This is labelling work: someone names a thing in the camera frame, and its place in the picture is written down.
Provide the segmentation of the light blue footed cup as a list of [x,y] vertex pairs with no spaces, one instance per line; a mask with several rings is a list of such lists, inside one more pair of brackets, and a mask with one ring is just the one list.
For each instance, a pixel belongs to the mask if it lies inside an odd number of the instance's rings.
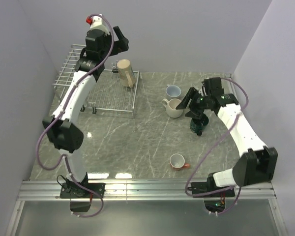
[[176,85],[167,85],[165,92],[168,99],[179,98],[181,96],[181,89]]

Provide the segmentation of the dark green mug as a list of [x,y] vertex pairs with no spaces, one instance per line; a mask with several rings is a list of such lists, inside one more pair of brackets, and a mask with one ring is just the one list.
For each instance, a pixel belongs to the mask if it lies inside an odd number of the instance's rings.
[[207,115],[203,114],[200,119],[192,118],[189,127],[193,133],[197,136],[201,136],[208,123],[209,118]]

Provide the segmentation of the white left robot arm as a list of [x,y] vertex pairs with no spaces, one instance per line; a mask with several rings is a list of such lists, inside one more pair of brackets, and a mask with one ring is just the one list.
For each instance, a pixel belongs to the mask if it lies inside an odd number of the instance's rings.
[[80,52],[63,100],[51,116],[43,119],[44,133],[59,151],[59,160],[65,163],[67,180],[73,183],[71,191],[79,198],[89,193],[89,185],[80,152],[84,135],[76,126],[76,121],[88,93],[105,68],[107,58],[127,51],[128,44],[129,40],[118,26],[112,29],[91,28],[86,34],[86,46]]

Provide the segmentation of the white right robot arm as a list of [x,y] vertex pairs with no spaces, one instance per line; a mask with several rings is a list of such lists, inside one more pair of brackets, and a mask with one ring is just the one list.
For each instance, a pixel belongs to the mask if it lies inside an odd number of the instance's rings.
[[201,90],[190,87],[176,107],[178,110],[189,108],[186,117],[201,125],[205,124],[204,111],[213,111],[227,131],[209,151],[230,135],[239,153],[239,160],[232,168],[209,175],[204,191],[192,194],[185,186],[185,193],[190,197],[218,196],[236,186],[244,187],[273,179],[278,158],[276,148],[268,147],[258,137],[243,114],[247,104],[241,106],[234,94],[226,94],[222,81],[221,77],[207,78],[202,82]]

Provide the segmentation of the tall beige dragon mug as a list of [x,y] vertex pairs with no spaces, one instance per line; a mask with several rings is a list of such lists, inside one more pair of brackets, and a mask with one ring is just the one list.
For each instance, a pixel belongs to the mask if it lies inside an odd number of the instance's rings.
[[124,87],[133,88],[136,83],[136,79],[131,62],[127,59],[121,59],[117,62],[117,69],[121,79],[121,84]]

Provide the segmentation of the cream speckled mug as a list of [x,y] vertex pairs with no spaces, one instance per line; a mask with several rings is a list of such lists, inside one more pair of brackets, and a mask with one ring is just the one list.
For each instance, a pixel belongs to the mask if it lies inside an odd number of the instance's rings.
[[166,113],[171,118],[178,118],[183,114],[183,110],[177,110],[176,107],[181,103],[181,100],[174,98],[171,100],[163,99],[162,105],[166,109]]

